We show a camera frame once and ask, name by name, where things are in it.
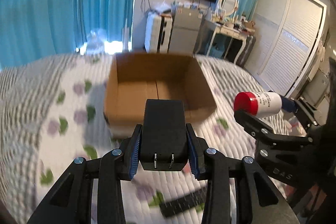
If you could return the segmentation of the white bottle red cap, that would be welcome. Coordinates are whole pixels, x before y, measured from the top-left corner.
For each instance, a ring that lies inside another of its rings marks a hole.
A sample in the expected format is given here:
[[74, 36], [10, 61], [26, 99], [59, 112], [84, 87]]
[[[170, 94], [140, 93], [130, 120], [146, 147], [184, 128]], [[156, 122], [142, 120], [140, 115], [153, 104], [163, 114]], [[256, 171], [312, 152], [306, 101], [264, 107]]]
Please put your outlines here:
[[276, 115], [281, 107], [281, 96], [274, 92], [240, 92], [234, 99], [234, 111], [242, 110], [258, 118]]

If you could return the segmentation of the black power adapter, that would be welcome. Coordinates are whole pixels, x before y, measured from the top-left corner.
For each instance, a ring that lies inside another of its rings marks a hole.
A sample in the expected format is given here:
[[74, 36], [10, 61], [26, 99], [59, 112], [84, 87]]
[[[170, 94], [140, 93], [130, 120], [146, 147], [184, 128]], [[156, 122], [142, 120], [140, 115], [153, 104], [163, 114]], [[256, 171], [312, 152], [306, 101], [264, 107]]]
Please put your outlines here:
[[188, 155], [183, 102], [148, 99], [139, 150], [143, 169], [179, 172], [187, 164]]

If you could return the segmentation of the black remote control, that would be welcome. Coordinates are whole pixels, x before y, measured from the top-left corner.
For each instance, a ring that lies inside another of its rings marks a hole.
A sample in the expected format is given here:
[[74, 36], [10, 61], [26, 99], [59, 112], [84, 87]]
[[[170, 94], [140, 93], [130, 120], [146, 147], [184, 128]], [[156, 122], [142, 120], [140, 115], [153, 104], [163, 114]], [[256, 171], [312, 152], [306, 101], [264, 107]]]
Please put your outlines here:
[[204, 186], [175, 200], [161, 202], [159, 208], [165, 218], [184, 213], [192, 208], [203, 210], [206, 203], [206, 196], [207, 187]]

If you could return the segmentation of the white louvered wardrobe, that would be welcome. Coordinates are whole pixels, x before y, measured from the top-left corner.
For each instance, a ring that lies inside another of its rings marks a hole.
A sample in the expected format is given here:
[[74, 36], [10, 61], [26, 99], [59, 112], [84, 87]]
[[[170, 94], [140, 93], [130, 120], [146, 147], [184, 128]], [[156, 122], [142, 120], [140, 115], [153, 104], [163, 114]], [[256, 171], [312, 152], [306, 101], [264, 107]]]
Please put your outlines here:
[[295, 96], [314, 61], [326, 12], [319, 0], [258, 0], [256, 42], [245, 69], [266, 90]]

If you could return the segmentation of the floral quilted bedspread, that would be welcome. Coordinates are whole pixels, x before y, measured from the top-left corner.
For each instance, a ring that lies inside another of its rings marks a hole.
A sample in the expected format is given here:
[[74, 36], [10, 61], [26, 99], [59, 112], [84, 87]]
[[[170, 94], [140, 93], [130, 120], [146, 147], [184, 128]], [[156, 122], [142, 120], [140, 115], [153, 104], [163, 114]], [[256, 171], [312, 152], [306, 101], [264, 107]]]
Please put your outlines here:
[[[236, 159], [253, 156], [255, 140], [235, 122], [239, 92], [262, 92], [245, 70], [197, 56], [217, 109], [194, 128], [210, 147]], [[54, 55], [1, 71], [1, 201], [17, 223], [26, 223], [53, 183], [77, 157], [102, 157], [117, 148], [103, 116], [111, 55]], [[206, 186], [189, 168], [149, 172], [139, 168], [122, 183], [127, 223], [200, 223], [192, 208], [165, 218], [161, 202]]]

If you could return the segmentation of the white dressing table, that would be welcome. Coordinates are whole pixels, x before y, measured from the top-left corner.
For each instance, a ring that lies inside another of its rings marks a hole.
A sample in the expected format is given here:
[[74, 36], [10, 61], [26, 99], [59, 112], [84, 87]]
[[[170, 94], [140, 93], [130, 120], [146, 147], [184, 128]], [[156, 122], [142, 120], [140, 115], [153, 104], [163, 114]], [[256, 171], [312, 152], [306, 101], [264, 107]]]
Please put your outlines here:
[[215, 36], [217, 34], [222, 34], [231, 38], [231, 40], [236, 39], [241, 41], [241, 46], [238, 53], [235, 56], [234, 64], [244, 67], [248, 57], [250, 56], [253, 46], [256, 42], [256, 38], [243, 31], [238, 31], [234, 28], [229, 28], [225, 25], [212, 22], [208, 19], [205, 20], [205, 26], [213, 31], [212, 37], [210, 39], [209, 46], [206, 50], [206, 56], [210, 55], [211, 48], [214, 43]]

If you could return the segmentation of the silver mini fridge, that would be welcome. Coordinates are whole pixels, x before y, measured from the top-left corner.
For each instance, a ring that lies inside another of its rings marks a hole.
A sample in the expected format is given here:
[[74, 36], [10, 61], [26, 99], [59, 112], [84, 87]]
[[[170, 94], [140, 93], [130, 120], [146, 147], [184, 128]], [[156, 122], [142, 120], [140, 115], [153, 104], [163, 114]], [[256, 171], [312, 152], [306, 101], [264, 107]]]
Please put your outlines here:
[[199, 10], [179, 6], [175, 8], [169, 53], [193, 54], [202, 17]]

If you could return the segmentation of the white oval mirror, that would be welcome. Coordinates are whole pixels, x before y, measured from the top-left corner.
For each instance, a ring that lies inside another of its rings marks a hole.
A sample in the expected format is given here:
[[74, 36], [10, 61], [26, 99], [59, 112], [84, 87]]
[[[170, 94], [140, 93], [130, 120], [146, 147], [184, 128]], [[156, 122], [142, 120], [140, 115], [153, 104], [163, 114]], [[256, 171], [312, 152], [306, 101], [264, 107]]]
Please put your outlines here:
[[218, 0], [218, 12], [221, 16], [230, 16], [238, 9], [238, 0]]

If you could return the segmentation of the brown cardboard box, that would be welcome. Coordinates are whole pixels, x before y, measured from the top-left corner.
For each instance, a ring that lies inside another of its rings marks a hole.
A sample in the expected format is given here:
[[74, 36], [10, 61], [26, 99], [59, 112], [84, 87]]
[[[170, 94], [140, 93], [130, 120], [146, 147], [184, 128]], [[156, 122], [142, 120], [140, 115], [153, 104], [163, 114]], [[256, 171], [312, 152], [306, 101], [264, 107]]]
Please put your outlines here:
[[148, 99], [179, 100], [188, 123], [200, 125], [217, 104], [195, 57], [161, 53], [118, 53], [107, 80], [104, 118], [116, 139], [142, 123]]

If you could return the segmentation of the white black suitcase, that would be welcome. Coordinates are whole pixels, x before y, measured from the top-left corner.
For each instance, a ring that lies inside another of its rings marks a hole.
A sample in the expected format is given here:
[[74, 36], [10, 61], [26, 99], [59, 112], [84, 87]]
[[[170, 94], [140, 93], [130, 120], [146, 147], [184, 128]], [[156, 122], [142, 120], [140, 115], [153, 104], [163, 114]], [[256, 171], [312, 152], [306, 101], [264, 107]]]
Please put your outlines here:
[[171, 16], [148, 13], [144, 42], [147, 53], [168, 53], [172, 25]]

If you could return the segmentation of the blue window curtain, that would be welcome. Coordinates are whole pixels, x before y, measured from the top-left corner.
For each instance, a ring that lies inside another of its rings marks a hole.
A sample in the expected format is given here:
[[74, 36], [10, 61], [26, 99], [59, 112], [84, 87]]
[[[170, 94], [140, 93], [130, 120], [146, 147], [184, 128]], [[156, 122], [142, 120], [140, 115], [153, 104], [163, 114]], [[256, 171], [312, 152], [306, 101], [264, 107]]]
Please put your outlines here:
[[92, 31], [131, 38], [134, 0], [1, 0], [1, 67], [71, 53]]

